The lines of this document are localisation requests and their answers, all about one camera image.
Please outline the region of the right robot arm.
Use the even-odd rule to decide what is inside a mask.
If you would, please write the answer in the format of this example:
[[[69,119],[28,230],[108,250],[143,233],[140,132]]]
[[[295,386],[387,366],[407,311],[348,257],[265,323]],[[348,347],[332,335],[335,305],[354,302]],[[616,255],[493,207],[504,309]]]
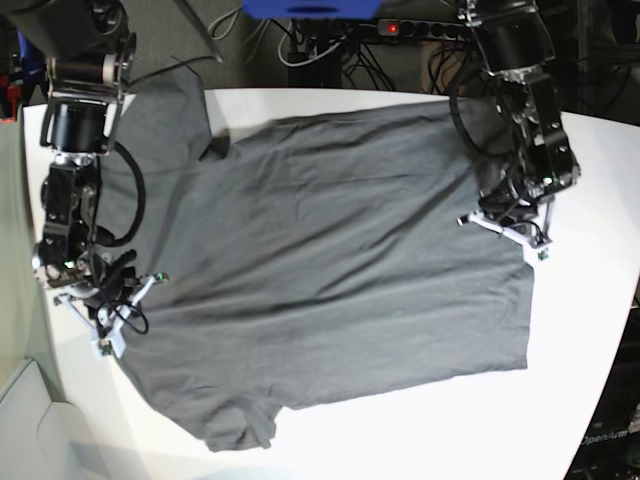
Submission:
[[[136,35],[119,1],[4,1],[1,15],[45,60],[47,108],[39,144],[53,154],[41,188],[44,225],[32,256],[33,274],[54,292],[54,302],[85,324],[101,355],[121,356],[123,329],[149,331],[141,300],[167,281],[164,273],[139,276],[137,253],[103,254],[129,244],[146,209],[141,169],[116,139]],[[98,223],[101,161],[115,153],[129,167],[136,209],[129,229],[115,236]]]

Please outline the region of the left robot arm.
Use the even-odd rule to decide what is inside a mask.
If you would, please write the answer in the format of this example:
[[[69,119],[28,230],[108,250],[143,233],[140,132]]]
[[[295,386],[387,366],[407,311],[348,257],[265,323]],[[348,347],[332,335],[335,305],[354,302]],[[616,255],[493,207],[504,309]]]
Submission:
[[[533,1],[464,1],[459,18],[483,61],[462,68],[450,84],[454,126],[469,150],[491,157],[465,128],[458,105],[460,86],[484,72],[495,82],[496,109],[513,147],[498,156],[504,164],[497,185],[458,223],[478,225],[545,256],[555,197],[580,176],[553,78],[543,69],[555,57],[551,37]]]

